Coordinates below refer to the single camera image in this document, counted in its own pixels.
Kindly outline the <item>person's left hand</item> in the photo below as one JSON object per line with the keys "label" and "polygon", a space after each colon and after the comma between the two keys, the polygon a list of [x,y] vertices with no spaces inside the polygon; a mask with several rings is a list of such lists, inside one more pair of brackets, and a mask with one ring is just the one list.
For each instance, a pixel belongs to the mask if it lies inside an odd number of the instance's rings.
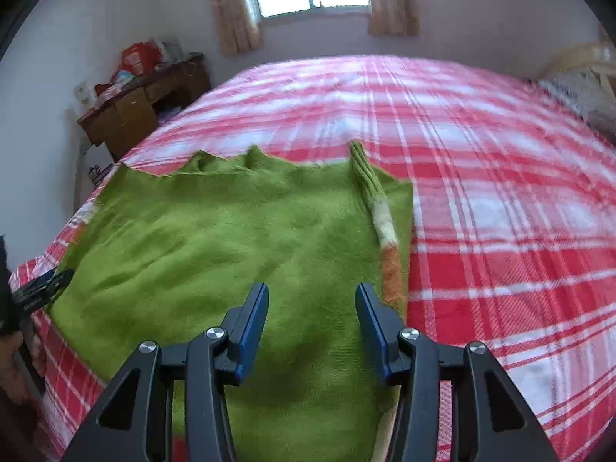
{"label": "person's left hand", "polygon": [[1,389],[16,405],[35,401],[25,375],[15,359],[15,353],[24,341],[21,331],[4,336],[0,342],[0,383]]}

